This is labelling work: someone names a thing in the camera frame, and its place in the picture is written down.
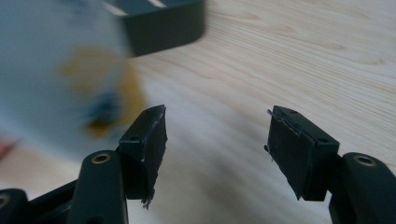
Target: wood grain surface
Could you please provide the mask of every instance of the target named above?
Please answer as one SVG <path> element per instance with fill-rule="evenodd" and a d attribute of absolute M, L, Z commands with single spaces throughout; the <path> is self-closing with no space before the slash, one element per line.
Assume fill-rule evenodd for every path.
<path fill-rule="evenodd" d="M 331 223 L 328 203 L 297 201 L 264 150 L 270 116 L 299 111 L 396 174 L 396 2 L 209 0 L 188 46 L 133 59 L 147 107 L 166 105 L 169 141 L 148 211 L 130 223 Z M 34 198 L 78 175 L 77 161 L 21 145 L 0 187 Z"/>

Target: wooden table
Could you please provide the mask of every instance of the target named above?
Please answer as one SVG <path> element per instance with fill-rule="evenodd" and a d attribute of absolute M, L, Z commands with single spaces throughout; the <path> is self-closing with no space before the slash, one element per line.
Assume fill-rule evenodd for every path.
<path fill-rule="evenodd" d="M 396 173 L 396 2 L 210 0 L 198 42 L 134 59 L 147 106 L 167 106 L 169 141 L 149 211 L 130 223 L 331 223 L 297 201 L 264 150 L 267 109 L 293 108 Z M 21 145 L 0 187 L 34 198 L 79 164 Z"/>

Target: black object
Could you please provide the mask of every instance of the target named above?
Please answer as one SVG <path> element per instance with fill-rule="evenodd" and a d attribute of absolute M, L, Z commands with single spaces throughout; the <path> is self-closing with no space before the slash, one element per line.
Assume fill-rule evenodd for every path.
<path fill-rule="evenodd" d="M 0 190 L 0 224 L 127 223 L 125 192 L 149 206 L 166 140 L 164 105 L 145 110 L 116 151 L 85 158 L 78 180 L 30 202 L 21 189 Z"/>
<path fill-rule="evenodd" d="M 205 30 L 204 0 L 162 0 L 155 7 L 148 0 L 116 0 L 126 12 L 120 16 L 135 57 L 188 44 Z"/>
<path fill-rule="evenodd" d="M 298 199 L 323 201 L 328 190 L 333 223 L 396 222 L 396 177 L 382 161 L 360 153 L 341 158 L 339 143 L 297 111 L 275 105 L 269 113 L 264 148 Z"/>

